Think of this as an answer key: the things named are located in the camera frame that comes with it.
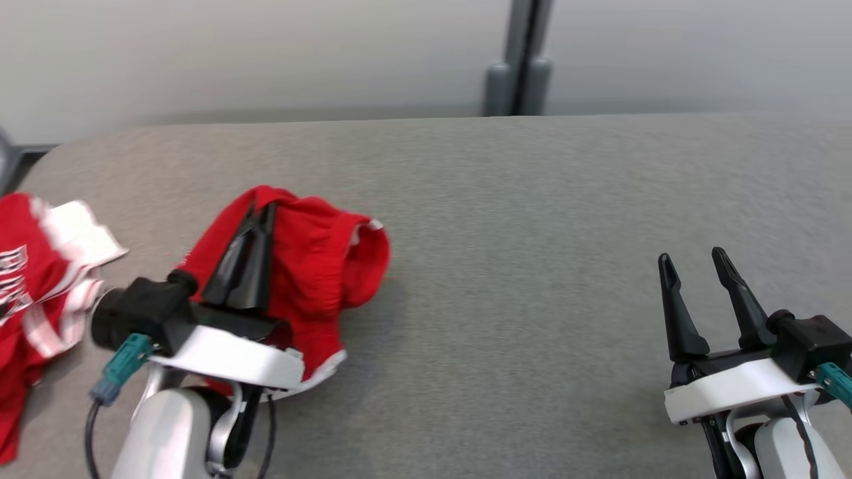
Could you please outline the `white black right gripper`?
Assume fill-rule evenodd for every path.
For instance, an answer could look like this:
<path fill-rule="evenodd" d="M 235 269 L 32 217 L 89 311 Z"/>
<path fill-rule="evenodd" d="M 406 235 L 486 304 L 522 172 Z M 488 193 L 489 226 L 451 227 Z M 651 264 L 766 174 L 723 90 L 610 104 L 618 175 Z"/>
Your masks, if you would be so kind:
<path fill-rule="evenodd" d="M 764 414 L 784 395 L 801 397 L 807 407 L 824 404 L 827 397 L 815 383 L 798 384 L 770 357 L 777 339 L 767 327 L 769 317 L 725 249 L 713 247 L 712 260 L 732 303 L 742 351 L 709 355 L 709 343 L 684 303 L 672 258 L 667 253 L 658 257 L 668 352 L 674 362 L 670 387 L 664 391 L 669 421 L 681 424 L 742 407 Z"/>

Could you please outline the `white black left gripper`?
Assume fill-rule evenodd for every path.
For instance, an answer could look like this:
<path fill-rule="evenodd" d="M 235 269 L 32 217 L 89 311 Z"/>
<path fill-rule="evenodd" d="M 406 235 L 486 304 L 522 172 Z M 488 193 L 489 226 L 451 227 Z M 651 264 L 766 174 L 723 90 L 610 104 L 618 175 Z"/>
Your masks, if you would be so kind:
<path fill-rule="evenodd" d="M 256 211 L 250 203 L 202 294 L 202 302 L 265 313 L 270 296 L 276 204 Z M 268 317 L 192 304 L 197 323 L 172 357 L 150 361 L 187 373 L 269 389 L 292 389 L 305 366 L 299 351 L 283 351 L 265 340 L 288 333 L 289 325 Z"/>

